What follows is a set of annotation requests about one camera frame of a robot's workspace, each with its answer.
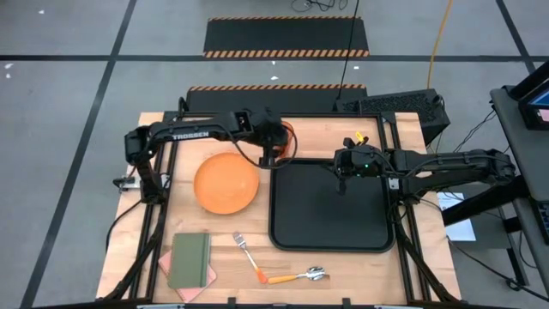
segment orange and black striped edge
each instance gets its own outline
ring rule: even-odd
[[[291,19],[352,19],[352,16],[253,16],[253,17],[212,17],[208,21],[261,21],[261,20],[291,20]]]
[[[366,57],[367,50],[267,50],[267,51],[205,51],[206,58],[309,58],[309,57]]]
[[[343,84],[344,89],[366,89],[364,84]],[[293,85],[240,85],[240,86],[193,86],[189,88],[191,91],[226,91],[226,90],[271,90],[271,89],[339,89],[340,84],[293,84]]]
[[[352,19],[352,16],[254,16],[254,17],[213,17],[208,21],[249,21],[249,20],[310,20],[310,19]],[[339,50],[250,50],[250,51],[205,51],[206,58],[309,58],[309,57],[366,57],[370,53],[363,49]]]

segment pink cloth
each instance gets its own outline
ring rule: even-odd
[[[163,257],[161,257],[158,260],[158,264],[160,265],[160,268],[164,272],[166,276],[170,273],[170,266],[172,264],[172,251],[169,251],[166,253]],[[210,283],[212,283],[215,278],[217,278],[217,275],[215,274],[214,270],[212,270],[211,266],[208,266],[208,283],[206,283],[206,287],[204,288],[179,288],[175,290],[179,297],[181,297],[181,300],[184,303],[190,303],[193,299],[195,299],[201,291],[203,291],[205,288],[209,286]]]

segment orange object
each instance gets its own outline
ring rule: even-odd
[[[246,207],[259,187],[257,170],[240,154],[216,154],[195,175],[195,195],[207,211],[220,215]]]

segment black cable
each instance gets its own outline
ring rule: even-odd
[[[549,302],[549,298],[547,298],[546,296],[543,296],[542,294],[539,294],[539,293],[536,293],[535,291],[529,289],[529,288],[526,288],[524,287],[523,285],[519,284],[517,281],[509,278],[508,276],[506,275],[503,275],[502,273],[498,272],[497,270],[493,269],[492,267],[486,265],[484,262],[480,261],[478,258],[476,257],[473,257],[472,255],[470,255],[469,253],[465,252],[462,248],[460,248],[459,246],[455,245],[452,240],[450,240],[448,238],[448,242],[451,246],[453,246],[454,248],[456,248],[459,252],[463,253],[466,257],[474,260],[476,263],[480,264],[481,266],[483,266],[484,268],[486,268],[487,270],[491,271],[494,275],[506,280],[507,282],[511,282],[513,283],[514,285],[516,285],[518,288],[520,288],[521,290],[523,290],[524,292],[527,292],[541,300],[544,300],[544,301],[547,301]]]
[[[127,215],[131,210],[133,210],[135,207],[137,207],[140,203],[141,203],[142,200],[139,200],[137,201],[137,203],[133,204],[131,207],[129,207],[128,209],[126,209],[121,215],[118,216],[118,218],[116,218],[114,220],[114,222],[111,224],[111,227],[109,227],[109,231],[106,233],[106,244],[105,244],[105,252],[107,252],[107,250],[109,250],[109,241],[111,240],[111,233],[112,233],[112,229],[117,225],[118,221],[120,221],[120,219],[122,219],[125,215]]]
[[[347,55],[345,56],[345,65],[343,66],[343,75],[341,75],[340,90],[337,94],[336,100],[341,99],[341,90],[343,89],[343,81],[345,80],[345,73],[347,72],[347,63],[349,62],[349,55],[351,54],[351,43],[353,42],[354,22],[357,18],[357,11],[359,10],[360,0],[357,0],[357,5],[354,7],[353,20],[351,21],[351,34],[349,35],[349,44],[347,45]]]
[[[287,166],[288,164],[290,164],[290,162],[293,161],[293,159],[295,159],[295,155],[298,153],[298,138],[296,137],[295,135],[295,132],[286,127],[287,130],[289,130],[290,132],[292,132],[292,137],[293,137],[293,141],[295,142],[295,147],[293,148],[293,154],[292,154],[292,157],[290,157],[290,159],[288,159],[286,162],[284,163],[281,163],[280,165],[277,165],[277,166],[273,166],[273,167],[262,167],[260,166],[259,164],[255,163],[252,159],[250,159],[250,157],[248,157],[244,151],[240,148],[240,146],[238,145],[238,142],[237,140],[234,138],[234,136],[231,134],[231,132],[227,129],[225,129],[222,125],[220,125],[221,128],[223,128],[223,130],[226,131],[226,133],[229,135],[229,138],[231,138],[231,142],[234,144],[234,146],[237,148],[237,150],[239,151],[240,155],[242,155],[252,166],[254,167],[258,167],[258,168],[261,168],[261,169],[266,169],[266,170],[275,170],[275,169],[279,169],[279,168],[283,168],[285,166]]]
[[[444,101],[443,96],[438,94],[437,97],[438,97],[438,103],[442,104],[443,106],[443,112],[446,112],[446,102]],[[440,146],[440,141],[443,139],[443,134],[444,134],[444,131],[440,132],[440,136],[438,137],[438,141],[437,141],[437,148],[435,148],[435,154],[438,153],[438,146]]]
[[[290,7],[295,11],[295,12],[298,12],[298,13],[304,13],[310,9],[312,9],[313,5],[316,4],[318,5],[318,8],[322,11],[322,12],[326,12],[328,11],[329,9],[332,9],[334,6],[335,6],[335,0],[329,0],[328,3],[321,3],[317,0],[304,0],[303,1],[303,5],[306,7],[306,9],[296,9],[296,6],[295,6],[295,3],[297,2],[298,0],[293,0],[292,3],[290,4]],[[347,7],[347,4],[348,4],[348,0],[340,0],[338,2],[338,9],[339,10],[344,10],[346,7]]]
[[[170,178],[166,179],[166,182],[164,183],[164,185],[162,186],[162,189],[165,189],[167,187],[168,184],[170,184],[172,182],[172,180]],[[118,221],[120,221],[120,219],[122,219],[125,215],[127,215],[131,210],[135,209],[137,207],[137,205],[139,205],[140,203],[142,202],[142,200],[140,199],[139,201],[137,201],[137,203],[131,205],[128,209],[126,209],[121,215],[118,216],[118,218],[116,218],[114,220],[114,222],[111,224],[111,226],[109,227],[109,231],[106,233],[106,244],[105,244],[105,252],[109,249],[109,241],[111,239],[111,233],[112,233],[112,229],[117,225]]]
[[[471,137],[473,137],[474,133],[476,133],[477,130],[480,129],[480,127],[482,127],[482,125],[484,125],[485,123],[487,123],[488,121],[494,119],[496,117],[496,114],[494,113],[494,111],[492,110],[491,112],[488,113],[488,115],[486,115],[486,117],[484,118],[484,120],[482,120],[479,124],[477,124],[474,128],[472,128],[468,134],[465,136],[465,138],[463,139],[462,142],[460,142],[457,147],[455,147],[454,151],[453,152],[458,152],[462,149],[463,145],[468,142]]]
[[[529,262],[527,262],[526,258],[524,258],[524,256],[522,255],[522,236],[524,236],[523,231],[521,231],[521,234],[520,234],[519,240],[518,240],[518,254],[521,256],[521,260],[526,266],[528,266],[531,269],[537,270],[538,268],[535,267],[534,265],[530,264]]]

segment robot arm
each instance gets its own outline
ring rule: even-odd
[[[161,203],[166,199],[161,176],[154,172],[150,164],[161,144],[210,137],[235,143],[244,141],[262,147],[262,167],[268,168],[287,145],[288,134],[280,116],[268,109],[261,112],[228,112],[197,121],[175,120],[141,126],[124,137],[124,146],[126,160],[136,167],[142,180],[142,201]]]
[[[474,181],[507,184],[515,177],[510,157],[498,150],[471,150],[447,154],[419,154],[411,150],[386,152],[368,144],[355,145],[346,139],[346,148],[335,151],[333,172],[339,180],[338,192],[345,193],[351,177],[389,178],[389,187],[398,199],[418,202],[428,191]],[[419,173],[432,172],[418,177]]]

